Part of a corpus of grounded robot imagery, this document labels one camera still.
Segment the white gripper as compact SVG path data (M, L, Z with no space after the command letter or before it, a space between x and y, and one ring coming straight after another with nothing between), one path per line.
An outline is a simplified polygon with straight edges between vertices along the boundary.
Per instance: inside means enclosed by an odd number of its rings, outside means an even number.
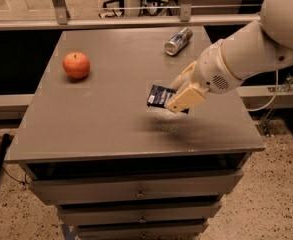
M222 94L239 87L243 83L226 65L222 50L223 42L224 39L220 39L206 48L197 62L191 62L172 81L169 88L178 91L165 103L166 109L174 113L182 112L203 103L206 100L205 93L208 89L212 93ZM198 83L190 83L193 79L193 73L194 79Z

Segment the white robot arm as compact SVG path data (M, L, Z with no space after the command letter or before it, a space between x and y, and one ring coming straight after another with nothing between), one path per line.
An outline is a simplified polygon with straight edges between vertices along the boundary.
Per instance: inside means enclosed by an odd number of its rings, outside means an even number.
M293 65L293 0L264 0L260 19L206 48L175 78L172 112L192 108L207 92L225 93L248 78Z

